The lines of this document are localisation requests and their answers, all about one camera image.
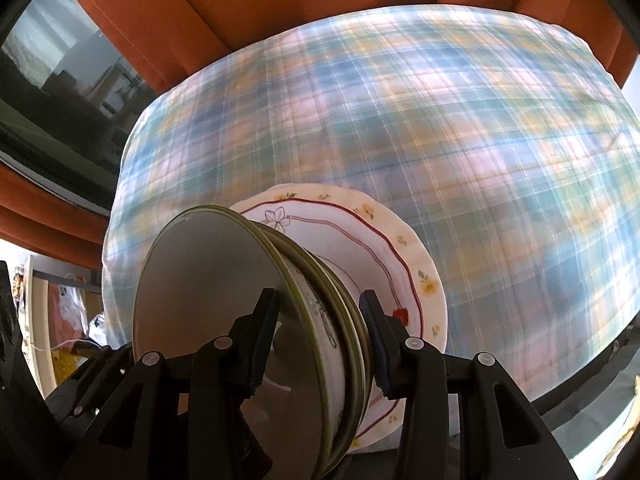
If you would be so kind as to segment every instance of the screw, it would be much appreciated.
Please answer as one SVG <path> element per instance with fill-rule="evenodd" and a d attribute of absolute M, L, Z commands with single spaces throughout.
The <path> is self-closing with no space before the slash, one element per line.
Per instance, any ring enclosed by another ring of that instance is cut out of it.
<path fill-rule="evenodd" d="M 147 366 L 153 366 L 160 360 L 160 354 L 158 352 L 149 352 L 142 356 L 142 364 Z"/>
<path fill-rule="evenodd" d="M 230 348 L 233 343 L 233 339 L 231 339 L 228 335 L 223 335 L 213 342 L 213 346 L 215 346 L 218 350 L 226 350 L 227 348 Z"/>
<path fill-rule="evenodd" d="M 495 365 L 495 357 L 488 352 L 481 352 L 478 354 L 478 362 L 484 366 Z"/>
<path fill-rule="evenodd" d="M 424 341 L 419 337 L 408 337 L 404 340 L 404 344 L 411 350 L 421 350 L 424 348 Z"/>

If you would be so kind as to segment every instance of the plastic bag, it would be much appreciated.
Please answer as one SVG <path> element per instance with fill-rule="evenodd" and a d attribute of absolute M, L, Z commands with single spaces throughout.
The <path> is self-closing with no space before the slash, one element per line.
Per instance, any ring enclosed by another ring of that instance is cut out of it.
<path fill-rule="evenodd" d="M 91 323 L 89 323 L 89 333 L 87 335 L 95 342 L 97 342 L 98 345 L 107 345 L 107 334 L 105 332 L 104 325 L 104 312 L 101 312 L 91 320 Z"/>
<path fill-rule="evenodd" d="M 86 319 L 86 306 L 81 290 L 61 285 L 58 309 L 62 319 L 66 320 L 74 330 L 78 330 L 83 334 L 89 332 L 89 323 Z"/>

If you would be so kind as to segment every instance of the green-rimmed plate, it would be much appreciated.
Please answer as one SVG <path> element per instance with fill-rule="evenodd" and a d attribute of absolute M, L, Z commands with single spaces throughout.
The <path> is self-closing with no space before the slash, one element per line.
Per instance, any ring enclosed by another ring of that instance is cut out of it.
<path fill-rule="evenodd" d="M 364 322 L 364 318 L 362 317 L 362 313 L 360 308 L 356 305 L 353 297 L 344 286 L 344 283 L 335 275 L 335 273 L 331 270 L 331 268 L 325 264 L 320 258 L 316 258 L 313 256 L 313 259 L 318 262 L 322 270 L 328 275 L 331 282 L 338 289 L 338 293 L 340 294 L 341 299 L 344 301 L 344 306 L 347 309 L 348 313 L 351 315 L 351 320 L 353 321 L 353 325 L 356 329 L 356 333 L 358 335 L 358 339 L 360 340 L 360 348 L 362 349 L 362 359 L 364 361 L 364 370 L 366 382 L 368 384 L 367 387 L 367 397 L 368 391 L 370 390 L 370 386 L 373 384 L 373 355 L 371 353 L 371 342 L 369 340 L 369 331 L 367 330 L 367 325 Z"/>
<path fill-rule="evenodd" d="M 324 476 L 340 462 L 351 446 L 362 416 L 367 408 L 366 401 L 369 399 L 372 377 L 367 377 L 360 336 L 357 333 L 352 315 L 347 310 L 337 287 L 332 283 L 332 280 L 322 266 L 309 252 L 305 251 L 281 232 L 263 224 L 257 225 L 263 229 L 267 238 L 273 243 L 277 250 L 292 261 L 292 263 L 304 273 L 309 282 L 312 283 L 315 290 L 322 295 L 324 304 L 332 310 L 331 314 L 334 319 L 334 325 L 339 327 L 340 335 L 344 342 L 342 347 L 345 350 L 344 362 L 348 365 L 348 387 L 342 420 L 334 438 L 328 463 L 322 473 Z"/>
<path fill-rule="evenodd" d="M 296 282 L 255 224 L 227 208 L 199 206 L 162 229 L 136 292 L 134 355 L 197 351 L 252 312 L 265 287 L 279 293 L 281 325 L 267 361 L 270 380 L 242 412 L 273 460 L 266 478 L 318 478 L 332 450 L 319 347 Z"/>

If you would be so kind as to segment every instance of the black plastic bracket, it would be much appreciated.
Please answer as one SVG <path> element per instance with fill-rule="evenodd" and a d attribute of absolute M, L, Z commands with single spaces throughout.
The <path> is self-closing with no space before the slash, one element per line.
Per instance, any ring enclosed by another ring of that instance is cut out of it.
<path fill-rule="evenodd" d="M 195 354 L 168 360 L 148 352 L 113 393 L 108 377 L 126 361 L 126 354 L 118 357 L 118 350 L 104 360 L 85 387 L 82 377 L 90 377 L 89 366 L 65 390 L 76 399 L 83 389 L 84 394 L 75 407 L 71 400 L 63 403 L 63 424 L 82 419 L 103 396 L 108 400 L 59 478 L 84 480 L 87 463 L 100 464 L 92 470 L 95 480 L 263 478 L 272 463 L 245 423 L 240 405 L 262 382 L 278 308 L 276 291 L 263 290 L 254 312 L 236 320 L 229 336 L 210 341 Z M 178 415 L 180 394 L 186 393 L 188 411 Z"/>
<path fill-rule="evenodd" d="M 46 399 L 56 424 L 70 442 L 78 441 L 107 399 L 133 367 L 131 344 L 107 346 L 85 361 Z"/>
<path fill-rule="evenodd" d="M 5 262 L 0 262 L 0 450 L 4 478 L 33 480 L 55 478 L 71 450 L 22 354 Z"/>
<path fill-rule="evenodd" d="M 389 399 L 406 398 L 395 480 L 422 479 L 425 471 L 434 480 L 447 477 L 447 394 L 460 400 L 461 480 L 577 480 L 550 430 L 494 356 L 443 355 L 409 337 L 399 319 L 384 314 L 372 290 L 362 293 L 360 309 L 376 383 Z"/>

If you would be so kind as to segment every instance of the red flower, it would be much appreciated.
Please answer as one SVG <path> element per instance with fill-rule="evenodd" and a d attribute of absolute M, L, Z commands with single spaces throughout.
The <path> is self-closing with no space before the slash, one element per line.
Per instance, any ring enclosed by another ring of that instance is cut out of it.
<path fill-rule="evenodd" d="M 397 317 L 404 326 L 409 325 L 409 311 L 405 308 L 396 308 L 393 313 L 394 317 Z"/>

